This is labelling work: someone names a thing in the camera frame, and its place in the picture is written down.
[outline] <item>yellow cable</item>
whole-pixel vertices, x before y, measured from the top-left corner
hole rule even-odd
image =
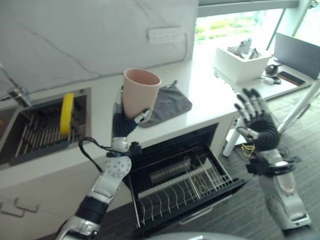
[[[60,134],[61,135],[69,134],[72,110],[74,106],[74,96],[75,94],[72,92],[68,92],[64,95],[62,108],[61,108],[61,117],[60,117]]]
[[[246,158],[251,158],[256,150],[256,147],[254,144],[253,145],[242,144],[241,149]]]

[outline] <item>cabinet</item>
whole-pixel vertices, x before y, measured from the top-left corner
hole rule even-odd
[[[103,166],[105,159],[96,161]],[[98,175],[88,161],[8,188],[1,189],[0,183],[0,203],[4,207],[14,207],[16,198],[27,208],[38,206],[36,212],[25,211],[23,217],[0,212],[0,239],[34,240],[56,232],[75,213]],[[122,183],[108,210],[131,201],[130,191]]]

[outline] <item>pink cup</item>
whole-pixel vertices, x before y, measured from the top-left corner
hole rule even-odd
[[[154,109],[161,79],[144,69],[129,68],[123,73],[123,109],[128,119],[134,119],[145,109]],[[142,122],[149,121],[151,114]]]

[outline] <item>laptop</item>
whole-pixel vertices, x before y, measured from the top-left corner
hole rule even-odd
[[[273,56],[312,79],[320,78],[320,46],[277,32]]]

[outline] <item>electrical outlet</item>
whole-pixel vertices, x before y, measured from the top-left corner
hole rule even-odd
[[[151,44],[165,44],[183,41],[185,33],[182,27],[161,27],[148,30],[148,40]]]

